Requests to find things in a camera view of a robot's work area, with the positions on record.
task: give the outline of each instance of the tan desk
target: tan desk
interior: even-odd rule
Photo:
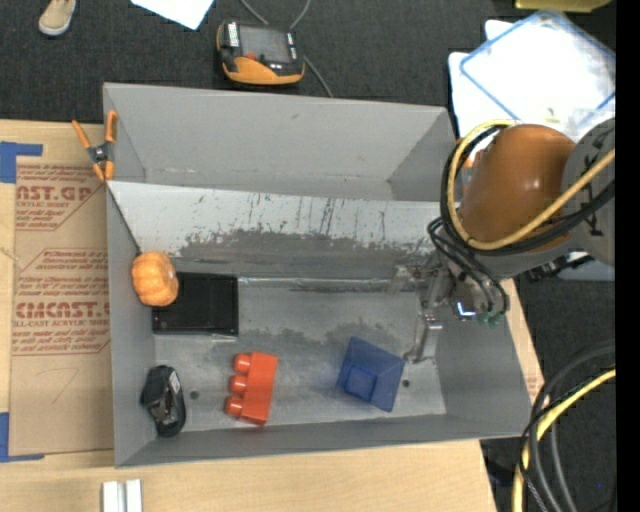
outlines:
[[[60,124],[0,121],[0,140],[47,143],[55,151],[75,134],[55,130],[55,137],[42,140],[54,127]],[[88,131],[100,142],[100,126]],[[0,412],[9,407],[14,202],[15,186],[0,184]],[[506,290],[508,321],[533,396],[542,383],[540,368],[511,281]],[[47,455],[0,464],[0,509],[99,511],[101,484],[129,479],[142,480],[145,512],[496,510],[474,440],[134,469],[113,468],[109,450]]]

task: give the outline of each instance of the gray box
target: gray box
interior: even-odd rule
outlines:
[[[530,401],[506,324],[448,308],[435,356],[405,365],[393,410],[336,388],[351,336],[402,355],[419,312],[399,266],[433,247],[455,139],[444,108],[105,84],[119,115],[108,182],[116,466],[371,448],[521,433]],[[239,335],[155,335],[138,251],[239,280]],[[227,416],[238,353],[278,356],[269,421]],[[187,422],[157,438],[147,371],[176,368]]]

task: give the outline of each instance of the cable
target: cable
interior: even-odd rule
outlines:
[[[302,21],[302,18],[305,17],[305,15],[307,14],[307,11],[309,10],[309,7],[311,7],[311,1],[312,0],[307,0],[307,3],[305,4],[304,8],[302,9],[302,12],[300,12],[298,17],[293,21],[293,23],[291,23],[291,25],[289,25],[289,31],[292,31],[295,27],[297,27],[298,24]],[[262,16],[258,11],[256,11],[251,5],[249,5],[249,2],[247,2],[247,0],[240,0],[240,3],[256,19],[260,20],[264,25],[269,25],[269,21],[264,16]],[[322,78],[322,75],[320,74],[320,72],[316,69],[316,67],[313,65],[313,63],[309,60],[309,57],[304,55],[303,60],[304,60],[305,64],[307,66],[309,66],[309,69],[311,70],[311,72],[316,76],[316,78],[320,82],[320,85],[324,89],[324,92],[327,94],[327,96],[329,96],[330,98],[333,98],[334,97],[333,96],[333,92],[331,92],[331,89],[327,85],[327,82],[325,82],[324,78]]]
[[[607,501],[604,501],[598,505],[596,505],[593,508],[590,508],[587,512],[604,512],[606,509],[606,512],[618,512],[618,505],[617,502],[615,501],[615,495]]]
[[[304,18],[305,14],[307,14],[307,11],[309,10],[309,7],[311,7],[311,0],[307,0],[307,3],[304,6],[304,9],[302,9],[302,12],[298,15],[298,17],[295,19],[295,21],[291,25],[289,25],[289,31],[291,31],[294,28],[296,28],[298,23],[300,23],[302,21],[302,18]]]
[[[553,401],[552,404],[547,408],[543,409],[542,406],[545,400],[547,399],[547,397],[550,396],[553,389],[558,385],[559,382],[561,382],[565,378],[565,376],[569,372],[573,371],[580,364],[586,361],[589,361],[595,357],[612,353],[614,351],[615,351],[614,345],[611,342],[607,342],[607,343],[599,344],[595,347],[592,347],[589,350],[586,350],[586,351],[583,350],[577,353],[570,360],[571,362],[569,364],[565,365],[559,372],[557,372],[554,376],[552,376],[549,380],[547,380],[546,384],[539,392],[532,408],[531,421],[527,426],[527,428],[525,429],[525,432],[523,433],[523,436],[522,436],[522,439],[523,439],[522,454],[521,454],[521,459],[520,459],[518,468],[516,469],[516,476],[514,478],[514,486],[513,486],[513,493],[512,493],[512,507],[515,512],[522,510],[522,505],[523,505],[522,502],[524,497],[523,483],[526,483],[530,489],[535,489],[535,486],[533,485],[533,482],[531,481],[530,476],[528,475],[528,466],[530,462],[529,457],[531,457],[531,464],[538,466],[538,472],[539,472],[538,476],[543,486],[543,491],[547,499],[549,499],[549,501],[552,502],[552,505],[554,506],[555,510],[561,510],[559,508],[557,501],[553,499],[553,495],[551,494],[550,488],[548,486],[548,482],[544,478],[544,472],[541,470],[541,466],[539,464],[537,442],[540,441],[540,439],[543,437],[545,432],[554,425],[557,418],[566,409],[568,409],[573,403],[575,403],[578,399],[580,399],[586,393],[590,392],[595,387],[599,386],[601,383],[614,377],[615,368],[613,370],[610,370],[610,369],[606,370],[601,375],[595,378],[591,378],[590,380],[586,381],[584,384],[575,387],[569,393],[566,393],[564,397]],[[534,428],[536,428],[536,431],[534,435],[528,436],[529,443],[526,444],[525,440],[527,440],[527,433],[533,430]],[[566,487],[563,488],[563,493],[564,492],[568,493],[568,489]],[[535,490],[535,492],[532,492],[532,495],[536,498],[536,500],[538,499],[541,500],[540,495],[537,493],[537,489]],[[544,503],[539,503],[539,504],[541,505],[541,508],[546,510]]]
[[[333,93],[331,92],[331,89],[329,88],[329,86],[327,85],[327,83],[324,81],[324,78],[322,78],[322,76],[320,75],[320,73],[318,72],[318,70],[316,69],[316,67],[313,65],[313,63],[309,60],[309,57],[307,57],[306,55],[303,57],[304,61],[307,63],[307,65],[309,66],[309,69],[311,70],[311,72],[316,75],[316,78],[318,79],[318,81],[320,82],[320,85],[322,85],[322,88],[324,89],[324,92],[327,93],[327,96],[329,96],[329,98],[333,98]]]
[[[455,243],[438,235],[437,230],[442,226],[442,224],[443,224],[442,218],[436,218],[432,220],[427,226],[427,232],[431,237],[431,241],[433,242],[433,245],[436,247],[438,251],[440,251],[442,254],[447,256],[453,263],[458,265],[465,274],[467,274],[469,277],[471,277],[471,279],[473,279],[476,282],[476,284],[480,287],[480,289],[482,290],[482,293],[484,294],[487,300],[488,313],[491,313],[492,316],[499,316],[506,313],[507,310],[509,309],[509,295],[507,294],[505,289],[502,287],[500,282],[497,279],[495,279],[482,264],[480,264],[477,260],[475,260],[475,258],[473,257],[473,254],[470,254],[464,251]],[[484,280],[477,275],[476,271],[480,271],[482,274],[484,274],[486,278],[489,279],[493,284],[493,286],[498,290],[498,293],[500,294],[500,297],[502,299],[502,307],[500,311],[498,312],[493,311],[493,306],[494,306],[493,296],[491,295],[491,292],[488,290]]]
[[[466,161],[466,159],[473,152],[475,146],[482,142],[482,140],[492,135],[496,131],[504,130],[509,126],[509,121],[491,121],[488,123],[484,123],[483,125],[479,125],[472,132],[470,132],[465,139],[461,140],[458,143],[456,151],[450,156],[449,161],[445,165],[444,177],[441,182],[440,190],[440,213],[442,215],[442,218],[445,220],[444,226],[449,237],[463,247],[470,248],[470,246],[468,246],[465,240],[460,236],[455,227],[452,225],[453,221],[451,219],[451,214],[448,207],[447,194],[449,181],[450,179],[455,180],[455,175],[452,176],[452,173],[457,173],[459,171],[457,167],[461,162]],[[611,180],[611,182],[596,197],[594,197],[588,203],[583,204],[582,208],[579,211],[574,212],[570,215],[549,219],[546,224],[547,226],[550,226],[549,229],[546,229],[541,233],[537,233],[534,236],[528,237],[520,242],[515,242],[499,249],[482,250],[482,255],[508,256],[521,254],[523,252],[537,249],[576,227],[590,215],[593,215],[614,196],[615,180]]]
[[[616,370],[615,368],[611,370],[607,370],[597,377],[591,379],[586,384],[580,386],[576,391],[574,391],[567,398],[558,400],[554,402],[550,407],[543,410],[543,413],[536,416],[533,422],[529,424],[525,432],[530,430],[534,430],[528,438],[531,439],[531,436],[535,436],[537,440],[542,439],[545,432],[549,429],[549,427],[558,419],[560,415],[562,415],[569,407],[571,407],[576,401],[582,398],[587,393],[591,392],[593,389],[597,388],[604,382],[609,379],[615,377]],[[520,463],[516,467],[516,474],[514,477],[513,483],[513,493],[512,493],[512,510],[514,512],[522,512],[523,511],[523,483],[525,482],[527,468],[529,466],[529,456],[530,456],[530,448],[529,444],[524,443]]]
[[[578,368],[581,364],[587,361],[590,361],[592,359],[595,359],[596,357],[605,356],[614,352],[615,352],[615,345],[613,344],[612,341],[607,341],[607,342],[595,345],[594,347],[591,347],[587,350],[583,350],[574,354],[574,356],[570,358],[570,363],[566,364],[557,373],[555,373],[550,379],[547,380],[547,382],[539,392],[533,404],[532,413],[531,413],[532,417],[534,417],[535,415],[539,414],[542,411],[544,401],[547,399],[547,397],[551,396],[555,388],[557,388],[560,385],[560,383],[566,378],[566,376],[571,371]],[[575,503],[573,502],[571,493],[569,492],[569,489],[566,484],[566,480],[564,478],[564,471],[562,470],[562,465],[560,462],[560,456],[559,456],[559,451],[557,446],[557,430],[553,428],[553,426],[551,427],[550,436],[551,436],[550,437],[551,438],[551,457],[554,463],[554,468],[557,473],[560,490],[567,503],[567,506],[569,507],[569,510],[571,510],[572,512],[577,512],[577,508],[575,506]],[[529,442],[531,444],[532,464],[538,468],[538,479],[540,480],[540,484],[542,485],[543,492],[546,495],[547,499],[553,505],[554,509],[561,510],[560,505],[555,500],[555,497],[551,492],[551,487],[548,484],[545,472],[542,469],[542,465],[540,464],[538,440],[536,439],[535,436],[533,436],[530,438]]]
[[[511,120],[495,120],[489,121],[486,123],[482,123],[476,128],[474,128],[465,138],[462,139],[456,151],[454,153],[453,159],[451,161],[451,168],[456,169],[459,165],[460,154],[465,150],[466,146],[469,144],[469,141],[476,137],[478,134],[482,134],[486,132],[488,128],[492,128],[494,126],[502,126],[509,127],[514,125],[515,122]],[[451,222],[455,227],[458,235],[464,240],[466,244],[474,249],[480,250],[491,250],[491,249],[499,249],[501,247],[505,247],[509,244],[517,242],[524,237],[526,237],[533,230],[538,228],[542,223],[547,221],[554,213],[556,213],[569,199],[571,199],[578,191],[587,185],[598,173],[600,173],[603,169],[605,169],[613,160],[615,159],[615,148],[611,149],[605,156],[603,156],[600,160],[598,160],[594,165],[592,165],[589,170],[584,173],[571,187],[569,187],[564,193],[562,193],[556,200],[549,205],[544,211],[539,213],[532,221],[530,221],[527,225],[521,227],[516,230],[514,233],[507,235],[499,240],[494,240],[492,242],[481,242],[479,240],[475,240],[471,237],[471,235],[464,229],[462,226],[462,222],[460,221],[460,217],[458,216],[458,212],[456,210],[454,204],[454,185],[455,178],[457,172],[449,172],[448,180],[447,180],[447,209],[449,211],[449,215],[451,218]]]
[[[269,22],[266,20],[266,18],[263,18],[258,11],[256,11],[253,7],[251,7],[249,5],[249,2],[247,2],[246,0],[240,0],[240,3],[242,5],[244,5],[244,8],[249,11],[255,18],[257,18],[258,20],[260,20],[262,23],[264,23],[265,25],[268,25]]]

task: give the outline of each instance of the orange pumpkin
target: orange pumpkin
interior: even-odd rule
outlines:
[[[143,252],[131,265],[133,289],[147,306],[168,306],[178,297],[178,277],[164,252]]]

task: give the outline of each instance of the red block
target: red block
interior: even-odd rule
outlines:
[[[233,360],[236,375],[229,380],[233,395],[227,398],[225,412],[239,420],[264,425],[269,418],[277,366],[278,358],[271,354],[238,354]]]

